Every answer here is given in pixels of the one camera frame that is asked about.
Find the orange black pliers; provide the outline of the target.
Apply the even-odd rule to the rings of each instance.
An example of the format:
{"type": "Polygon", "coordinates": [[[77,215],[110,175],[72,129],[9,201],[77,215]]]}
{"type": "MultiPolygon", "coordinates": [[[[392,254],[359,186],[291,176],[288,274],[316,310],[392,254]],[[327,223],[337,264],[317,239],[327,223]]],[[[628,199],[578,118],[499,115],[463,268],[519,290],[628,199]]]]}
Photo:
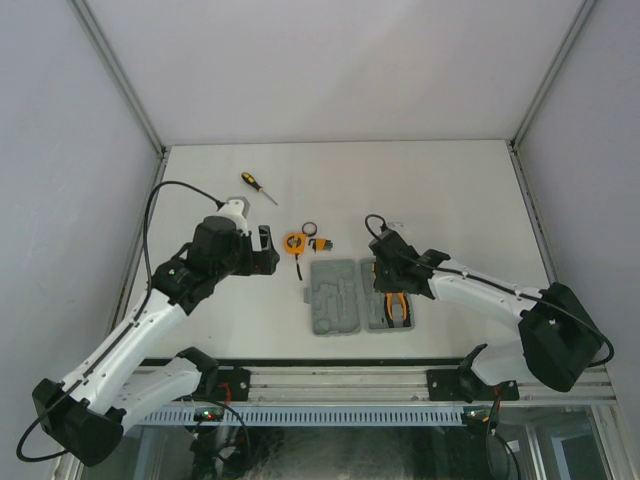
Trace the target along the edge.
{"type": "Polygon", "coordinates": [[[385,294],[384,313],[389,328],[408,328],[411,326],[409,302],[403,292],[385,294]]]}

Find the short yellow black screwdriver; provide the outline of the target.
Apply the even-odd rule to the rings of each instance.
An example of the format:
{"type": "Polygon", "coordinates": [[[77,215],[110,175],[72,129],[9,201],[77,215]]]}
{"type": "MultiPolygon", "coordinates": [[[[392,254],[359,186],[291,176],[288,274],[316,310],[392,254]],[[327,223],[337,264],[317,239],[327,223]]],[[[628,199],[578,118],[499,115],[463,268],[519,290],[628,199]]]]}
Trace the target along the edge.
{"type": "Polygon", "coordinates": [[[248,172],[242,172],[241,173],[241,179],[244,181],[245,184],[247,184],[249,187],[251,187],[252,189],[254,189],[255,191],[257,191],[258,193],[264,195],[266,198],[268,198],[274,205],[278,206],[278,202],[273,199],[265,190],[264,187],[259,184],[257,182],[257,180],[255,179],[255,177],[253,175],[251,175],[248,172]]]}

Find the grey plastic tool case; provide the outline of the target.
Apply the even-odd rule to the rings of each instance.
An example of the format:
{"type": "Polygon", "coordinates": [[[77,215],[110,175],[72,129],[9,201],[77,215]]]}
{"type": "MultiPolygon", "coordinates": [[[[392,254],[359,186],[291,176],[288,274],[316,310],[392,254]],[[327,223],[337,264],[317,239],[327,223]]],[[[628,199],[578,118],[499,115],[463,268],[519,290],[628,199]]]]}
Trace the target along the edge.
{"type": "Polygon", "coordinates": [[[415,321],[410,296],[406,294],[411,315],[408,328],[389,328],[384,313],[386,293],[374,289],[372,258],[314,261],[310,266],[309,287],[304,301],[310,305],[311,328],[319,337],[346,336],[366,330],[369,333],[408,332],[415,321]]]}

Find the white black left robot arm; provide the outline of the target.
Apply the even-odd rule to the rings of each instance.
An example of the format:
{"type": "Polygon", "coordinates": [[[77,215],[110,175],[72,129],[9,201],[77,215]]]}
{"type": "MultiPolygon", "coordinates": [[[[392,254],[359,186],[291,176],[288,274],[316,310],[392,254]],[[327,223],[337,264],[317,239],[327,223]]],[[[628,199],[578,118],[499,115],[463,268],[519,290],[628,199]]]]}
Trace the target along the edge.
{"type": "Polygon", "coordinates": [[[139,420],[172,400],[206,400],[219,387],[219,364],[188,347],[161,370],[132,377],[152,347],[177,327],[218,283],[229,276],[272,275],[280,256],[267,225],[258,228],[261,248],[234,221],[210,216],[151,276],[148,289],[103,343],[61,381],[43,379],[32,399],[37,424],[87,467],[116,449],[139,420]]]}

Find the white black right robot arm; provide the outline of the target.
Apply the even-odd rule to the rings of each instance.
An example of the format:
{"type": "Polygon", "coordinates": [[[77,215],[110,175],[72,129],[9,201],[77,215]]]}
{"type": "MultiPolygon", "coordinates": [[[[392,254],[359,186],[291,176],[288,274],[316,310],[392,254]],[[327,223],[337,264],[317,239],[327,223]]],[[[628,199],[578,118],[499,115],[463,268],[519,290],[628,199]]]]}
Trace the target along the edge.
{"type": "Polygon", "coordinates": [[[418,253],[392,229],[374,235],[369,248],[377,291],[463,305],[513,331],[514,340],[502,345],[484,341],[457,367],[457,389],[467,402],[504,384],[529,380],[566,393],[586,369],[599,365],[597,354],[610,346],[564,284],[533,288],[503,282],[445,252],[418,253]]]}

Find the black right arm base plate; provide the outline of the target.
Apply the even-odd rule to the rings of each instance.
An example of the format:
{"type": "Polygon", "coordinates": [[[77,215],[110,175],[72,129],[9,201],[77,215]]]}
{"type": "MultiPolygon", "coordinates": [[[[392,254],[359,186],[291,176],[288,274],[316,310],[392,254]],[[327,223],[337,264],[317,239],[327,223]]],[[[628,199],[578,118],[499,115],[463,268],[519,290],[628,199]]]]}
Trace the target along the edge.
{"type": "Polygon", "coordinates": [[[430,401],[506,401],[520,399],[518,385],[513,381],[487,385],[471,371],[461,369],[430,369],[426,372],[430,401]]]}

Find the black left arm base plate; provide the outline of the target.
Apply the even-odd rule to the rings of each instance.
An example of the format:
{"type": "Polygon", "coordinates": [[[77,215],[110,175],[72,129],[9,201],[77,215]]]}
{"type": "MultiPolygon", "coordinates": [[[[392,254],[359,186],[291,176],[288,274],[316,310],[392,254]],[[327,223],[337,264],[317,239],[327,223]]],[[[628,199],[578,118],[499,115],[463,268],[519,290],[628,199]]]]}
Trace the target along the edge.
{"type": "Polygon", "coordinates": [[[251,372],[244,368],[223,368],[203,374],[192,398],[197,401],[245,402],[249,398],[251,372]]]}

